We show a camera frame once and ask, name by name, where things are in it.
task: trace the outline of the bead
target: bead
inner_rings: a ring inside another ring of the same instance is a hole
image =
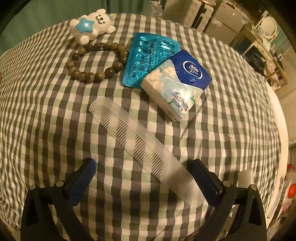
[[[127,57],[121,57],[121,56],[119,56],[119,58],[118,58],[118,61],[121,62],[121,63],[123,63],[123,64],[126,64],[127,60],[128,60]]]
[[[69,73],[72,74],[74,70],[77,70],[77,67],[75,65],[72,65],[69,67]]]
[[[94,73],[90,72],[86,74],[86,82],[88,84],[92,83],[94,81]]]
[[[68,68],[69,68],[70,66],[75,65],[75,64],[76,64],[76,61],[73,60],[73,59],[71,59],[71,60],[67,63],[67,66],[68,66]]]
[[[120,56],[121,58],[123,58],[123,57],[127,57],[127,56],[128,56],[128,51],[126,51],[125,49],[122,50],[122,51],[120,52],[119,56]]]
[[[103,51],[104,50],[104,43],[100,43],[100,50]]]
[[[86,73],[85,72],[80,72],[78,74],[78,81],[79,82],[84,82],[85,81],[85,78],[86,78]]]
[[[74,59],[74,60],[79,60],[79,58],[80,58],[80,55],[79,55],[79,53],[74,53],[73,55],[72,55],[72,59]]]
[[[124,45],[120,44],[117,46],[116,52],[119,54],[121,51],[125,50],[126,48]]]
[[[110,50],[111,44],[110,43],[104,43],[104,50]]]
[[[112,43],[111,44],[111,50],[115,51],[118,47],[118,43]]]
[[[115,74],[115,70],[112,67],[105,69],[105,78],[106,79],[113,77],[114,74]]]
[[[102,82],[105,79],[105,73],[104,72],[97,72],[94,75],[97,82]]]
[[[79,74],[80,74],[80,71],[76,69],[76,70],[73,71],[72,76],[73,76],[74,79],[78,79]]]
[[[113,64],[113,68],[114,68],[115,72],[118,73],[119,71],[121,71],[123,69],[123,64],[117,61]]]
[[[93,51],[99,51],[100,50],[100,43],[95,43],[93,47]]]
[[[78,49],[78,53],[80,56],[85,55],[85,53],[86,53],[85,47],[80,46]]]
[[[87,53],[91,52],[94,48],[94,46],[92,44],[87,44],[84,47],[85,47]]]

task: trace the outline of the metal screw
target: metal screw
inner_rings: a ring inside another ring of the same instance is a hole
[[[229,181],[224,181],[224,182],[223,182],[223,185],[226,186],[226,187],[230,187],[231,184],[230,184]]]
[[[36,188],[36,185],[35,184],[33,184],[33,185],[30,186],[30,190],[34,190],[35,188]]]
[[[64,185],[64,181],[58,181],[57,183],[56,183],[56,186],[57,187],[61,187],[61,186],[63,186]]]
[[[251,189],[254,190],[254,191],[256,191],[256,190],[257,190],[256,185],[252,184],[252,185],[251,185]]]

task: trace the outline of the tablecloth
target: tablecloth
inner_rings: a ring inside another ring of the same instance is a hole
[[[199,158],[221,180],[236,183],[252,168],[265,210],[278,170],[281,143],[265,79],[231,47],[194,29],[133,14],[112,18],[116,31],[95,42],[129,45],[136,32],[177,40],[212,77],[189,115],[172,122],[141,89],[121,84],[123,71],[86,85],[67,74],[77,51],[69,21],[24,40],[0,57],[0,215],[20,227],[30,185],[53,185],[82,159],[97,174],[74,211],[95,240],[178,240],[198,231],[208,205],[192,208],[161,185],[93,120],[90,104],[105,96],[121,105],[182,163]],[[90,52],[86,72],[110,67],[115,54]],[[67,238],[61,223],[57,227]]]

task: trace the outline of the tissue pack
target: tissue pack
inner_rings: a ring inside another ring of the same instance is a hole
[[[206,70],[182,50],[146,75],[141,87],[174,121],[180,121],[211,82]]]
[[[135,33],[122,83],[141,88],[144,76],[179,51],[177,41],[157,34]]]

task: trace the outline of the blue star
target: blue star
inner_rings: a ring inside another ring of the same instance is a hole
[[[78,24],[75,25],[75,28],[78,29],[80,34],[85,32],[91,33],[93,31],[94,21],[87,20],[86,18],[82,18]]]

